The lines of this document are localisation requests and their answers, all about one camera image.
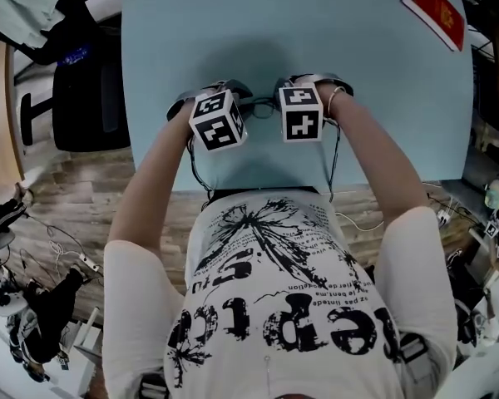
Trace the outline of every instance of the wrist strap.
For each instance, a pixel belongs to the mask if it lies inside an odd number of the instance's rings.
[[[331,94],[331,97],[329,98],[329,103],[327,104],[327,114],[328,116],[331,116],[331,104],[333,103],[333,99],[336,95],[338,95],[339,92],[342,93],[347,93],[346,89],[343,86],[338,86],[333,90],[333,93]]]

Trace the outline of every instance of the black office chair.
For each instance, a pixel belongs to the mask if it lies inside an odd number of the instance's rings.
[[[59,0],[64,16],[38,49],[18,44],[0,33],[0,40],[39,65],[57,62],[53,96],[32,106],[28,94],[21,102],[24,145],[32,145],[32,120],[52,109],[54,140],[60,150],[89,152],[130,145],[121,69],[121,38],[99,27],[84,0]]]

